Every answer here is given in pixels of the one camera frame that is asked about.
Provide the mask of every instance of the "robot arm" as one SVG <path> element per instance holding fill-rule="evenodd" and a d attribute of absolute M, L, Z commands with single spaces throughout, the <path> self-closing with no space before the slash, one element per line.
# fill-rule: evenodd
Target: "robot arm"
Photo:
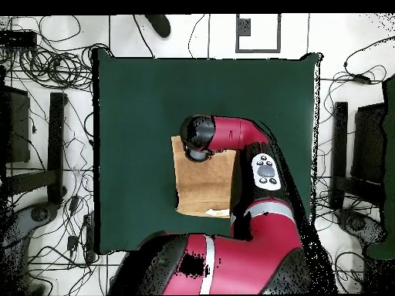
<path fill-rule="evenodd" d="M 284 166 L 275 158 L 270 138 L 246 119 L 200 115 L 183 122 L 181 139 L 187 158 L 194 162 L 222 150 L 237 150 L 231 237 L 155 237 L 125 257 L 110 294 L 308 292 L 310 277 Z"/>

